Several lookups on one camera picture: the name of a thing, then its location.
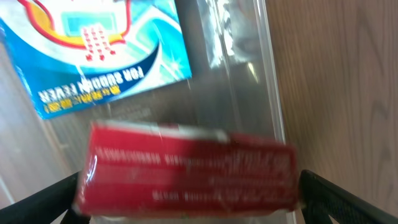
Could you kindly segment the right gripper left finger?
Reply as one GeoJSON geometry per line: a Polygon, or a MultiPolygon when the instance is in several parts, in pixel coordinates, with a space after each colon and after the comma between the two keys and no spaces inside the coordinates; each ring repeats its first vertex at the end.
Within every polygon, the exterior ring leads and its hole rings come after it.
{"type": "Polygon", "coordinates": [[[1,224],[52,223],[64,215],[66,224],[89,224],[90,217],[72,209],[79,173],[1,209],[1,224]]]}

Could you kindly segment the red medicine box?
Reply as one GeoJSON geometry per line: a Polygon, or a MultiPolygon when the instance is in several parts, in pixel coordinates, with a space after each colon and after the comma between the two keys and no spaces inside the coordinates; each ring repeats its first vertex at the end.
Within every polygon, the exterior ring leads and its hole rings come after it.
{"type": "Polygon", "coordinates": [[[74,199],[85,215],[268,215],[299,202],[296,151],[273,139],[177,124],[95,121],[74,199]]]}

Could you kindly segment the blue Kool Fever box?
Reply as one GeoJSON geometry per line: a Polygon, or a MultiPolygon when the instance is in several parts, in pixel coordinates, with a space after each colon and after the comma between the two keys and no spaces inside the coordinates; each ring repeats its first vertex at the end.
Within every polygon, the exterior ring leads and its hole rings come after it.
{"type": "Polygon", "coordinates": [[[174,1],[2,1],[1,37],[43,119],[192,76],[174,1]]]}

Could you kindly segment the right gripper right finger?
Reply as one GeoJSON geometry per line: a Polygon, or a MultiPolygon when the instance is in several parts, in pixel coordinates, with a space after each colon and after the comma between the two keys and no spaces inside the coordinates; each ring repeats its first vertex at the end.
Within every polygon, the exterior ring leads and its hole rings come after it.
{"type": "Polygon", "coordinates": [[[305,223],[397,224],[397,218],[310,170],[301,171],[299,188],[305,223]]]}

